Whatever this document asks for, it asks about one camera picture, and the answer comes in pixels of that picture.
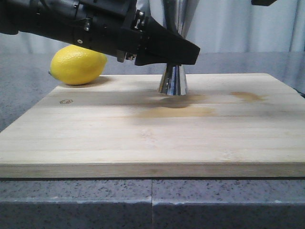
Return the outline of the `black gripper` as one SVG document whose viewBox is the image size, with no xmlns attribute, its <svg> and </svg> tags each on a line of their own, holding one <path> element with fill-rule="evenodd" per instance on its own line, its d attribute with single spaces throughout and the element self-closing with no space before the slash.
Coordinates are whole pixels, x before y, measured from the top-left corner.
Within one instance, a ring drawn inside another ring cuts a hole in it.
<svg viewBox="0 0 305 229">
<path fill-rule="evenodd" d="M 114 56 L 119 62 L 135 58 L 135 65 L 154 63 L 194 65 L 200 48 L 180 36 L 178 0 L 163 0 L 165 27 L 136 7 L 135 0 L 80 0 L 75 7 L 76 26 L 72 29 L 74 45 Z M 120 41 L 127 32 L 142 32 L 141 45 L 135 51 L 124 51 Z"/>
</svg>

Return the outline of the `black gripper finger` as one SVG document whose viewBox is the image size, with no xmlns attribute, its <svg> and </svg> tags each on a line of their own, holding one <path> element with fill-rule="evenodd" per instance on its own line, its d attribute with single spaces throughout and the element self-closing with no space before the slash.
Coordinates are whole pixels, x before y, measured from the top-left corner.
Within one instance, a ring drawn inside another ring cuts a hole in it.
<svg viewBox="0 0 305 229">
<path fill-rule="evenodd" d="M 270 6 L 277 0 L 251 0 L 251 5 L 253 6 Z"/>
</svg>

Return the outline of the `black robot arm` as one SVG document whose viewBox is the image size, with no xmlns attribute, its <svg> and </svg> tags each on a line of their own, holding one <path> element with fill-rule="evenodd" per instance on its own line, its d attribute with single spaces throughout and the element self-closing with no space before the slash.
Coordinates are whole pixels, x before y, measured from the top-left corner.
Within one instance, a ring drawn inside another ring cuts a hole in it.
<svg viewBox="0 0 305 229">
<path fill-rule="evenodd" d="M 137 66 L 196 63 L 200 48 L 137 10 L 134 0 L 3 0 L 0 31 L 74 44 Z"/>
</svg>

